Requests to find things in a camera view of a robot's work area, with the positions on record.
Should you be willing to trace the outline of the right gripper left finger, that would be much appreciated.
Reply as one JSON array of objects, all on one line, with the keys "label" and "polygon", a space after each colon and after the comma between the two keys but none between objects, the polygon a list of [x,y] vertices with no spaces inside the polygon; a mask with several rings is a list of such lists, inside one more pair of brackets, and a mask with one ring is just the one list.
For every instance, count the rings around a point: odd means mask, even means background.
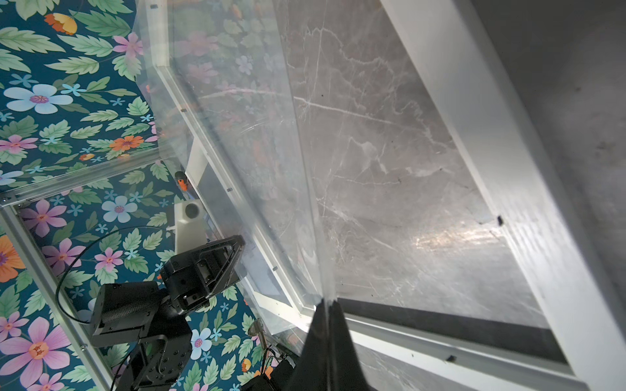
[{"label": "right gripper left finger", "polygon": [[286,390],[329,390],[329,319],[324,300],[316,306],[303,352]]}]

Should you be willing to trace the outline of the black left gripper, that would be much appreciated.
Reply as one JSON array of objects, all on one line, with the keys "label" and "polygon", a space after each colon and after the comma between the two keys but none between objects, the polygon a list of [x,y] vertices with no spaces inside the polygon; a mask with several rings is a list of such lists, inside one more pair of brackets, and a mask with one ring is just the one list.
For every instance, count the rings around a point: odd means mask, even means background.
[{"label": "black left gripper", "polygon": [[161,268],[161,279],[172,311],[186,315],[208,305],[210,298],[241,279],[236,272],[246,242],[231,236],[172,257]]}]

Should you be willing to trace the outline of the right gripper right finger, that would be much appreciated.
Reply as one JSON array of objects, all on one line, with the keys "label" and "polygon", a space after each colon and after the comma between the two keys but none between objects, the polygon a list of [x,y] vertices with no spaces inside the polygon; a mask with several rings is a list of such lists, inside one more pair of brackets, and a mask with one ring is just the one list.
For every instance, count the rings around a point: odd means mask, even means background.
[{"label": "right gripper right finger", "polygon": [[330,390],[370,390],[350,337],[345,315],[337,301],[329,306],[329,337]]}]

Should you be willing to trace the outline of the clear acrylic sheet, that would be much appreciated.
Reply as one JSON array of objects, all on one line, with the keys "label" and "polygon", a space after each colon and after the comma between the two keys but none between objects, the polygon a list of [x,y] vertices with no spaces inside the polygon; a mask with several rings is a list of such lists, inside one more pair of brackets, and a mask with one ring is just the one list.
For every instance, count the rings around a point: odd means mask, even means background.
[{"label": "clear acrylic sheet", "polygon": [[241,289],[271,334],[334,294],[270,1],[140,1],[138,83],[217,238],[246,241]]}]

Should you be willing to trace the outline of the white picture frame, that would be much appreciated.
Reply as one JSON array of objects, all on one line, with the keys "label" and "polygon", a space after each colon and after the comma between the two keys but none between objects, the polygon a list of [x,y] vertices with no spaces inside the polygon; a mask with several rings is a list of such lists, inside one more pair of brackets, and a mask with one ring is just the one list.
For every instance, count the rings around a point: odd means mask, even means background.
[{"label": "white picture frame", "polygon": [[373,388],[624,389],[624,2],[270,2]]}]

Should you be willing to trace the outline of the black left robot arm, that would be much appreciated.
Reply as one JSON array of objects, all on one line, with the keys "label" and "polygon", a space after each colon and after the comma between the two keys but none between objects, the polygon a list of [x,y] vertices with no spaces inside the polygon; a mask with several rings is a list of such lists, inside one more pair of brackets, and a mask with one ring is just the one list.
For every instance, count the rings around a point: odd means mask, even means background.
[{"label": "black left robot arm", "polygon": [[107,283],[91,316],[95,347],[134,344],[119,390],[168,390],[192,358],[187,315],[237,282],[236,264],[246,243],[231,236],[174,255],[161,283]]}]

